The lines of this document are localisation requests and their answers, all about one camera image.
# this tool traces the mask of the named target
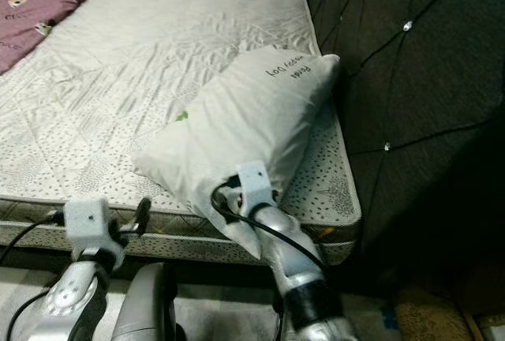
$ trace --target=white quilted mattress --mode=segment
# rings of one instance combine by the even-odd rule
[[[88,0],[0,77],[0,198],[107,195],[114,208],[189,214],[132,172],[131,155],[239,53],[318,54],[303,0]],[[359,204],[328,106],[285,209],[303,223],[354,225]]]

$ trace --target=green stain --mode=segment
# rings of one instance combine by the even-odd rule
[[[184,111],[182,112],[180,115],[178,115],[176,118],[175,118],[175,121],[176,122],[181,122],[182,120],[184,120],[185,118],[188,118],[188,112],[187,111]]]

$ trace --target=floor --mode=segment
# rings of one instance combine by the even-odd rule
[[[53,278],[49,272],[0,268],[0,341],[5,340],[13,313],[42,290]],[[100,321],[93,341],[109,341],[129,282],[113,280],[108,294],[106,314]],[[174,301],[177,322],[189,341],[257,341],[274,338],[277,315],[271,308],[272,292],[265,289],[179,285]],[[360,339],[400,340],[394,312],[381,299],[344,294],[344,312]],[[15,340],[28,339],[40,310],[36,302],[23,313],[14,328]],[[288,332],[286,340],[296,340]]]

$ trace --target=black cable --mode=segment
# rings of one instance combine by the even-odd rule
[[[284,323],[284,311],[281,311],[277,315],[277,328],[275,329],[274,341],[281,341],[283,323]]]
[[[282,234],[282,233],[280,233],[280,232],[278,232],[278,231],[276,231],[274,229],[271,229],[270,227],[268,227],[268,226],[266,226],[266,225],[264,225],[262,223],[257,222],[254,219],[250,219],[249,217],[244,217],[244,216],[241,216],[241,215],[237,215],[237,214],[233,213],[231,210],[229,210],[227,208],[221,207],[220,203],[218,202],[217,195],[216,195],[217,192],[218,192],[218,189],[220,189],[221,187],[223,187],[223,185],[220,185],[219,187],[217,187],[212,192],[212,195],[211,195],[211,204],[212,204],[212,207],[220,215],[223,215],[225,217],[231,217],[233,219],[241,220],[244,223],[252,225],[252,226],[254,226],[256,228],[260,228],[261,230],[264,230],[265,232],[271,234],[272,236],[275,236],[275,237],[283,240],[286,244],[289,244],[289,245],[293,246],[296,250],[298,250],[300,253],[302,253],[307,258],[309,258],[314,264],[317,265],[318,268],[321,269],[321,271],[323,273],[326,272],[326,265],[318,257],[316,257],[314,254],[310,253],[306,248],[304,248],[303,246],[301,246],[297,242],[293,241],[291,238],[285,236],[284,234]]]
[[[30,230],[33,230],[35,227],[42,225],[42,224],[51,224],[51,223],[57,223],[59,225],[63,225],[63,212],[56,211],[52,215],[48,216],[45,219],[42,219],[40,221],[37,221],[36,223],[31,224],[29,227],[24,228],[15,238],[12,240],[7,247],[4,249],[2,256],[0,257],[0,266],[2,265],[3,261],[7,257],[7,253],[10,252],[10,250],[17,244],[19,240],[21,240]]]
[[[7,338],[6,341],[12,341],[14,325],[16,323],[17,318],[23,313],[25,309],[27,309],[33,302],[39,300],[41,297],[46,296],[49,291],[43,291],[40,294],[37,294],[33,298],[27,300],[21,307],[17,309],[14,313],[12,319],[10,319],[9,327],[7,328]]]

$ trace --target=white pillow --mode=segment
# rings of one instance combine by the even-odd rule
[[[176,122],[137,153],[136,172],[259,257],[251,227],[226,224],[211,206],[211,193],[237,174],[237,165],[259,160],[282,196],[338,67],[334,54],[320,57],[272,46],[239,55],[200,90]]]

